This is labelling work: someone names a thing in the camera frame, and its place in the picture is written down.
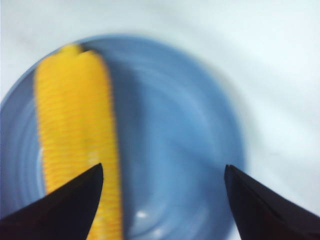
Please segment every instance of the yellow corn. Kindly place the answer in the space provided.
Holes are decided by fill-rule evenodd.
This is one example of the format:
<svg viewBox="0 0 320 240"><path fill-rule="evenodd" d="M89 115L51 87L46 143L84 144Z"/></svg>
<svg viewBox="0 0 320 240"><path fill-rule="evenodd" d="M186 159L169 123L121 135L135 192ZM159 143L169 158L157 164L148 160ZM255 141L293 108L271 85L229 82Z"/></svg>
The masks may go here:
<svg viewBox="0 0 320 240"><path fill-rule="evenodd" d="M47 192L102 163L104 183L88 239L123 239L113 98L104 61L92 50L67 45L40 62L34 92Z"/></svg>

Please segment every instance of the white table surface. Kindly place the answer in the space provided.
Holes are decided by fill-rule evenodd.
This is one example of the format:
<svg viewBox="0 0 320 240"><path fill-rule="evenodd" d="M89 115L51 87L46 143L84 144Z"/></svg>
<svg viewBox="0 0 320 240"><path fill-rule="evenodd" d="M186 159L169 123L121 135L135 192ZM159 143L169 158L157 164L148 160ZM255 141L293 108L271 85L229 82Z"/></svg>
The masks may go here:
<svg viewBox="0 0 320 240"><path fill-rule="evenodd" d="M52 50L107 33L156 38L220 75L247 172L320 215L320 1L2 0L1 99Z"/></svg>

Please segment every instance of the blue plate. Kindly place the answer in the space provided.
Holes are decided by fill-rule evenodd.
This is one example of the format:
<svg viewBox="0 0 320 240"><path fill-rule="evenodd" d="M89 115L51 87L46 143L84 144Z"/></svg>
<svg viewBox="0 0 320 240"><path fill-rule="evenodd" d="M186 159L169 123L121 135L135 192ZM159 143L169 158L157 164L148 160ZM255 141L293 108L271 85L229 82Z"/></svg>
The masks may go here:
<svg viewBox="0 0 320 240"><path fill-rule="evenodd" d="M122 166L124 231L135 240L221 240L232 217L223 173L242 167L236 119L215 78L142 37L79 41L109 65ZM1 216L45 194L32 66L1 104Z"/></svg>

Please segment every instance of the white background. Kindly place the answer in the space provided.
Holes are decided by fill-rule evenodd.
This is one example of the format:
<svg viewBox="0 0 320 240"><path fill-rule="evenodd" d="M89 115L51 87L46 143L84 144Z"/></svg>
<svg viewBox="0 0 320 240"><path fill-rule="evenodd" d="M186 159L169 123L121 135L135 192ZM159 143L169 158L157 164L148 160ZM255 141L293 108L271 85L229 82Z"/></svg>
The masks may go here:
<svg viewBox="0 0 320 240"><path fill-rule="evenodd" d="M320 215L320 1L2 0L1 99L52 50L107 33L159 39L220 75L247 172Z"/></svg>

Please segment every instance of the corn on the cob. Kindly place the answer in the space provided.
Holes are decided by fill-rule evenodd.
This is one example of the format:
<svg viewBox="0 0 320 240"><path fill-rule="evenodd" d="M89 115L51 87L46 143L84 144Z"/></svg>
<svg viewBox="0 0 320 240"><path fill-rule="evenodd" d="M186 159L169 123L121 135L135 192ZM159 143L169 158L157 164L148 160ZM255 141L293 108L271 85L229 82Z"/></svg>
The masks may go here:
<svg viewBox="0 0 320 240"><path fill-rule="evenodd" d="M121 240L122 202L111 80L102 58L67 45L34 78L43 171L50 193L97 163L104 169L89 240Z"/></svg>

